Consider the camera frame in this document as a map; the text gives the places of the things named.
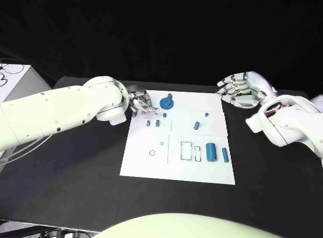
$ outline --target small blue piece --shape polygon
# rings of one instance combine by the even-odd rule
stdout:
[[[199,122],[194,123],[193,129],[196,130],[199,128]]]
[[[206,144],[206,160],[209,162],[214,162],[216,159],[216,148],[214,148],[214,143],[207,143]]]
[[[173,100],[171,100],[171,94],[168,93],[167,95],[167,98],[163,98],[160,100],[160,107],[164,109],[164,110],[168,110],[171,109],[173,107]]]
[[[227,150],[226,148],[222,148],[222,154],[223,154],[223,161],[227,163]]]

